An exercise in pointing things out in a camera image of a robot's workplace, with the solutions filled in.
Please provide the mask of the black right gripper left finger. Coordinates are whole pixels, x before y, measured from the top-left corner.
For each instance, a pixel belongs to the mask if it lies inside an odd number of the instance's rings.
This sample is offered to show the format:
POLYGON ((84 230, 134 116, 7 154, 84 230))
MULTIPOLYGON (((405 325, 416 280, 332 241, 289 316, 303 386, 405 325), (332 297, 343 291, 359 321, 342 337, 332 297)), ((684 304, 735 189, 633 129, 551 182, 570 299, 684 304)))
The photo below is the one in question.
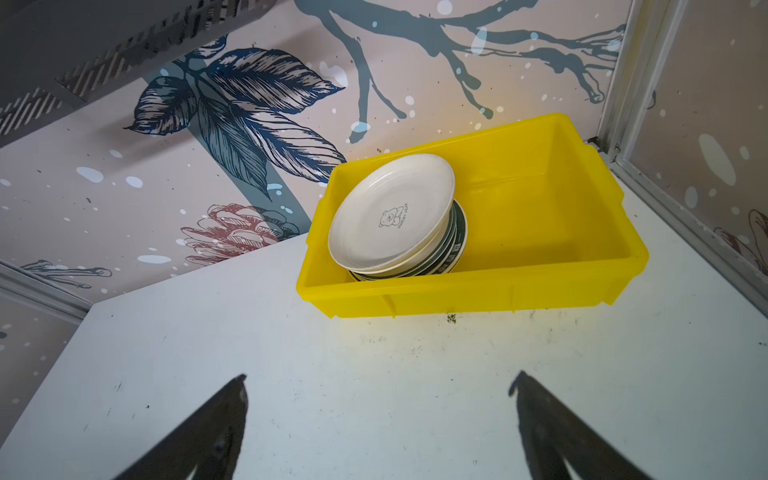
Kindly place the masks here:
POLYGON ((248 411, 245 375, 224 385, 120 479, 231 479, 248 411))

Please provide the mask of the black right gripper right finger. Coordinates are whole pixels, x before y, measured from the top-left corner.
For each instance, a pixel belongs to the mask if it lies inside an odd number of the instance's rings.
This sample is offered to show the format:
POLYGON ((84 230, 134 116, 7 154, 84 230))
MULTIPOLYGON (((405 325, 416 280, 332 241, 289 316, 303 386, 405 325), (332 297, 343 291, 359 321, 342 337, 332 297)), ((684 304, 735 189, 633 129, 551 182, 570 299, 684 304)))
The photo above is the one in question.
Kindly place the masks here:
POLYGON ((648 475, 603 439, 538 380, 521 371, 516 398, 519 432, 533 479, 646 479, 648 475))

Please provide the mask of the plate green rim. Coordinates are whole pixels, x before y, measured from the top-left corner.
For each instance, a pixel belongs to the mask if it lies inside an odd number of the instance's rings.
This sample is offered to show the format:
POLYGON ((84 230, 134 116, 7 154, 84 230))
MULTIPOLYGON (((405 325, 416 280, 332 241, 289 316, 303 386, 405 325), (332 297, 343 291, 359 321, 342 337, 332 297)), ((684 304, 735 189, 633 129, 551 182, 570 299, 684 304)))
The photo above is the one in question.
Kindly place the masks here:
POLYGON ((358 281, 375 281, 391 278, 407 278, 449 273, 459 262, 468 241, 468 224, 461 205, 454 200, 446 232, 435 250, 419 264, 378 274, 362 274, 349 271, 358 281))

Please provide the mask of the yellow plastic bin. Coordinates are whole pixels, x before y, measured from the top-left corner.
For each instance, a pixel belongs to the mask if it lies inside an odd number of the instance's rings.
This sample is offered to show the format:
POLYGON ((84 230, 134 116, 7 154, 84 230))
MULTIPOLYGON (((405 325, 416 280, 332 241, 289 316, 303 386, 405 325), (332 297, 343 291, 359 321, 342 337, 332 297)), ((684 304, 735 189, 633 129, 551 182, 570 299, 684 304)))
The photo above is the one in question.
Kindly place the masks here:
POLYGON ((468 221, 457 266, 441 275, 357 281, 331 257, 333 216, 392 154, 334 169, 318 203, 297 292, 330 317, 587 307, 614 302, 649 253, 623 191, 571 120, 552 113, 428 143, 457 179, 468 221))

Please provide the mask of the cream bear print plate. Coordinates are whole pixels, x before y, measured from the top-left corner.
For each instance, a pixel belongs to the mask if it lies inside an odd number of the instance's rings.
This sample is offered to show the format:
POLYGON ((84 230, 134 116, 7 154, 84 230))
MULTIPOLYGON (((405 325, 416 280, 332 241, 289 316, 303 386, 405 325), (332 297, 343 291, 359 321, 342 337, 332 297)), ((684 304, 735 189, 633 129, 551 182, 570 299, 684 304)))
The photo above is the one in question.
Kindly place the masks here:
POLYGON ((333 260, 358 274, 382 274, 426 259, 448 230, 456 179, 434 154, 386 163, 343 200, 328 233, 333 260))

